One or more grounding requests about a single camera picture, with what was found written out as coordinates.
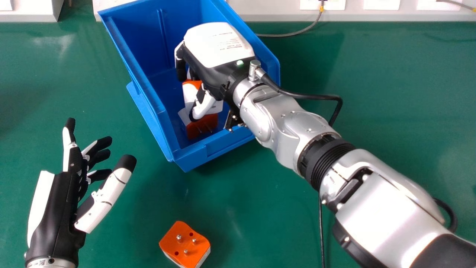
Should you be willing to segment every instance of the orange and white plug adapter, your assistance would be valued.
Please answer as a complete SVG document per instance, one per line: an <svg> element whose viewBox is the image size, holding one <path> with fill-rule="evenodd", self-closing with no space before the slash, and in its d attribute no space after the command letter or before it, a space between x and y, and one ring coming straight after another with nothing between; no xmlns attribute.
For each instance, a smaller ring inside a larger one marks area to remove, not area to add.
<svg viewBox="0 0 476 268"><path fill-rule="evenodd" d="M181 268L199 268L210 254L210 242L183 221L176 221L159 241L165 256Z"/></svg>

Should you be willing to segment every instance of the blue plastic bin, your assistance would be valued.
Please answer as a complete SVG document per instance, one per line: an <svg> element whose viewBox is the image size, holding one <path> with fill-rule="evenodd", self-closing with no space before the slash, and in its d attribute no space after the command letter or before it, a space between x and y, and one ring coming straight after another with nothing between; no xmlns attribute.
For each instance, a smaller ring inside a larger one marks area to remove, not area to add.
<svg viewBox="0 0 476 268"><path fill-rule="evenodd" d="M223 105L213 134L188 140L177 112L184 107L174 69L174 48L198 24L226 21L253 46L269 75L279 83L279 62L223 0L140 0L99 12L129 71L127 89L165 157L187 172L253 139L244 127L223 129Z"/></svg>

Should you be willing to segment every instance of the green table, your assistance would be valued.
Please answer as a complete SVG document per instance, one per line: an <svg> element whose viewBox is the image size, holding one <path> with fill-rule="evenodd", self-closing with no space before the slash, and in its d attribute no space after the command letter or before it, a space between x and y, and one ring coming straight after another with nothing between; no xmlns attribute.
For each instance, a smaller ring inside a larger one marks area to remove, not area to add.
<svg viewBox="0 0 476 268"><path fill-rule="evenodd" d="M317 192L255 141L183 173L169 163L125 86L129 75L92 7L65 7L58 24L0 24L0 260L21 267L40 170L61 170L61 129L114 138L112 167L138 159L122 196L88 235L80 266L174 267L158 241L176 220L209 238L203 267L318 267ZM252 24L259 32L306 23ZM475 241L476 31L474 23L322 23L265 39L282 85L335 93L335 129L448 202L457 233ZM326 117L333 103L303 102ZM330 267L357 267L334 241L325 209Z"/></svg>

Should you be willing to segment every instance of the bolt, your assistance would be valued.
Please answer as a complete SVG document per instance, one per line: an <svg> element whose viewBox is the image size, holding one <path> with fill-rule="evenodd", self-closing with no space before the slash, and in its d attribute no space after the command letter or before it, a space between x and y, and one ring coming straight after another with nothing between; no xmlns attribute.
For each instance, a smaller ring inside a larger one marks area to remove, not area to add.
<svg viewBox="0 0 476 268"><path fill-rule="evenodd" d="M258 60L252 60L249 62L248 80L252 82L258 80L256 69L259 68L261 68L261 63Z"/></svg>

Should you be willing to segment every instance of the robotic hand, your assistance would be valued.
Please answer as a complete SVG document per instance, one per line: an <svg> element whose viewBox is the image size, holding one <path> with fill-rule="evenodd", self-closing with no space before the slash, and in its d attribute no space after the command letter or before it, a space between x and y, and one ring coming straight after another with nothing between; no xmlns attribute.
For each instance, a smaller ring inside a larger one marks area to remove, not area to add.
<svg viewBox="0 0 476 268"><path fill-rule="evenodd" d="M179 79L188 63L205 93L229 104L228 119L244 123L279 163L319 192L335 213L334 237L361 266L476 267L476 246L444 227L424 189L302 109L294 99L299 94L277 86L229 24L189 29L175 52ZM197 106L201 99L197 94Z"/></svg>
<svg viewBox="0 0 476 268"><path fill-rule="evenodd" d="M41 171L28 219L25 267L75 268L78 251L90 233L110 211L129 181L136 158L124 155L114 171L91 171L110 156L106 149L111 137L104 137L80 151L73 131L75 120L69 118L63 128L63 171ZM80 207L88 186L104 181Z"/></svg>

